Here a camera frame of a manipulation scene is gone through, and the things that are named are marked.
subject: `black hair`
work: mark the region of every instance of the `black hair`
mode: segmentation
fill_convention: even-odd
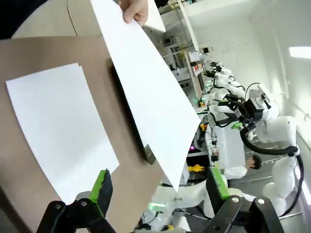
[[[254,160],[254,167],[252,167],[252,169],[258,170],[259,168],[261,168],[261,158],[258,155],[254,154],[253,160]]]

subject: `white shirt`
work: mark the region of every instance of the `white shirt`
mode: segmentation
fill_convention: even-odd
[[[240,179],[245,176],[247,169],[244,166],[235,166],[224,170],[224,176],[227,180]]]

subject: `light fixture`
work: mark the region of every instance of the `light fixture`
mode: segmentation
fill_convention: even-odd
[[[296,174],[297,179],[300,179],[300,169],[298,166],[295,167],[295,174]],[[307,204],[310,205],[311,204],[311,193],[305,181],[302,182],[301,189],[302,189],[303,194],[305,195]]]
[[[311,47],[290,47],[291,57],[311,59]]]

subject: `bolt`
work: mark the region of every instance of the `bolt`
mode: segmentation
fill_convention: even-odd
[[[238,198],[232,198],[233,202],[238,203],[239,199]]]
[[[263,205],[264,204],[264,200],[263,199],[258,199],[258,203]]]

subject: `wooden table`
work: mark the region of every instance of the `wooden table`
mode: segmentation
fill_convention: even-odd
[[[49,202],[59,200],[21,131],[5,81],[79,63],[120,166],[112,173],[107,213],[117,232],[128,233],[163,177],[157,162],[144,161],[123,110],[111,59],[102,38],[50,37],[0,41],[0,186],[22,221],[36,231]]]
[[[149,14],[145,26],[165,32],[155,1],[148,0],[148,7]],[[78,36],[102,35],[90,0],[68,0],[68,10],[67,0],[48,0],[25,20],[13,38],[75,36],[73,26]]]

